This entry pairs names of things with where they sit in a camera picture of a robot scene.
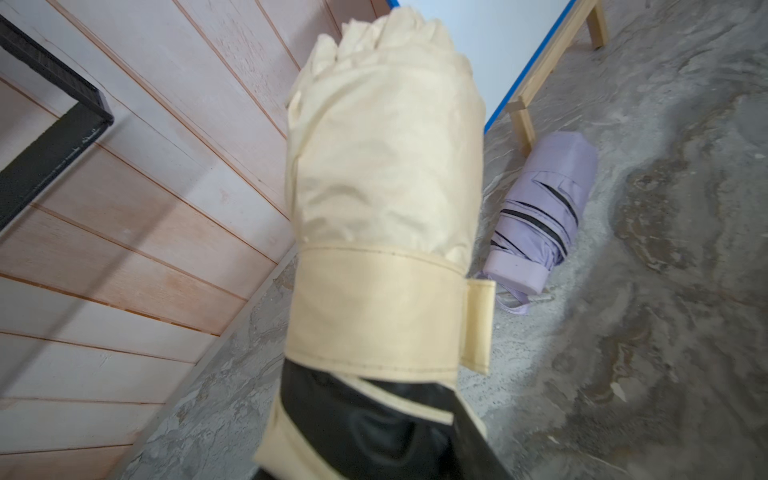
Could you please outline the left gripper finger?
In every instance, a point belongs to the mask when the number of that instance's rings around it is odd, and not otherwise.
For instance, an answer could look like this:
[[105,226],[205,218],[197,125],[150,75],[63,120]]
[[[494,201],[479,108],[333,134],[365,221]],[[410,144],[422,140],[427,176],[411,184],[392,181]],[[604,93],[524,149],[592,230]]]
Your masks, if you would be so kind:
[[458,393],[454,394],[452,406],[451,445],[455,458],[455,478],[512,479],[483,436],[473,412]]

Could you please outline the beige umbrella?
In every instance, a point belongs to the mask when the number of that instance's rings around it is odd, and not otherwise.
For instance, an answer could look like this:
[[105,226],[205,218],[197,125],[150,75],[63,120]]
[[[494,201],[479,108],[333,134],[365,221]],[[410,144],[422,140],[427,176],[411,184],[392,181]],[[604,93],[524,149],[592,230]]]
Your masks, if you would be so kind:
[[495,285],[468,275],[484,116],[412,8],[317,39],[287,101],[298,263],[258,478],[456,479],[458,374],[490,366]]

